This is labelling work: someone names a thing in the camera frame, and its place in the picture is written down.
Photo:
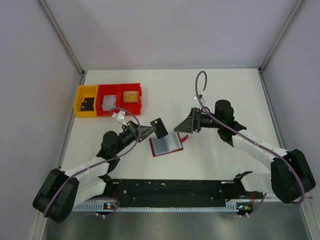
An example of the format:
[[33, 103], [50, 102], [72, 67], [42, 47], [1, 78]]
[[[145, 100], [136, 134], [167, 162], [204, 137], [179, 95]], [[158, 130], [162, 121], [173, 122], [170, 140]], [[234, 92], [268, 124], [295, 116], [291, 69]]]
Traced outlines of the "red leather card holder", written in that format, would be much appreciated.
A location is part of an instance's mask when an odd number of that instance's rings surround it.
[[188, 140], [188, 138], [188, 134], [181, 137], [178, 132], [171, 132], [160, 139], [157, 137], [152, 137], [149, 139], [152, 156], [159, 157], [183, 151], [183, 143]]

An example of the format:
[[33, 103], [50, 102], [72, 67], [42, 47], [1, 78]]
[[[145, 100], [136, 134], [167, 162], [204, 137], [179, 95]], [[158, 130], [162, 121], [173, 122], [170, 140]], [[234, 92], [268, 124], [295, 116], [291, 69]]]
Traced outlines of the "gold credit card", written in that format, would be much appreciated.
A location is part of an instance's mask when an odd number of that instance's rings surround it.
[[124, 91], [122, 100], [124, 103], [138, 103], [139, 102], [139, 92], [138, 91]]

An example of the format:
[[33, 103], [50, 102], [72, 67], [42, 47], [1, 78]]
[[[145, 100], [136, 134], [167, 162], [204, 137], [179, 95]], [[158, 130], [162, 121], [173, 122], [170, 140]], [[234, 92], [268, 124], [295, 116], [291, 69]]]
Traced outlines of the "silver VIP credit card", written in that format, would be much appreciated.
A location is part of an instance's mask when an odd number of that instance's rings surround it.
[[116, 95], [104, 95], [102, 99], [102, 104], [101, 104], [102, 110], [109, 111], [112, 104], [116, 102], [116, 100], [117, 100]]

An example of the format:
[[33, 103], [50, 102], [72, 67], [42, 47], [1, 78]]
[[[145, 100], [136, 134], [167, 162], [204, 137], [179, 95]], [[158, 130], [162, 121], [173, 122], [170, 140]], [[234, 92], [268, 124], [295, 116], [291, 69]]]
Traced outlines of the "black credit card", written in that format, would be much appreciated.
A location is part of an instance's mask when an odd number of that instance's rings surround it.
[[94, 111], [94, 97], [85, 97], [81, 103], [80, 111], [81, 112], [93, 112]]

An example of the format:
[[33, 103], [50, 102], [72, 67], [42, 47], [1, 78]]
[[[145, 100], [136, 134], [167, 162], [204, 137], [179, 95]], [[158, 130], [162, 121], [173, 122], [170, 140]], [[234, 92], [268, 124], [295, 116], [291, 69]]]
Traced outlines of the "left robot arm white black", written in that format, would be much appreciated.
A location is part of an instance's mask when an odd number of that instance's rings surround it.
[[33, 208], [45, 218], [63, 222], [74, 206], [104, 192], [106, 182], [102, 177], [116, 168], [127, 146], [135, 147], [155, 131], [154, 126], [129, 121], [119, 134], [106, 132], [99, 152], [91, 160], [68, 170], [55, 168], [49, 172], [32, 202]]

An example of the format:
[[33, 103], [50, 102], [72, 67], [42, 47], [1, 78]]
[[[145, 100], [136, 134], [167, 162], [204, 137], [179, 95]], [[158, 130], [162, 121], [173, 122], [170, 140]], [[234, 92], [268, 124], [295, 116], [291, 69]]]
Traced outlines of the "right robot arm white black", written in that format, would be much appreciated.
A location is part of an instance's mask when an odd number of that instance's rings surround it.
[[307, 192], [316, 187], [316, 181], [304, 153], [298, 149], [287, 150], [273, 146], [256, 137], [235, 120], [234, 109], [227, 100], [215, 103], [214, 113], [207, 108], [193, 107], [189, 115], [173, 130], [192, 134], [203, 128], [214, 128], [220, 139], [259, 161], [268, 173], [245, 171], [234, 178], [244, 192], [274, 194], [285, 204], [304, 199]]

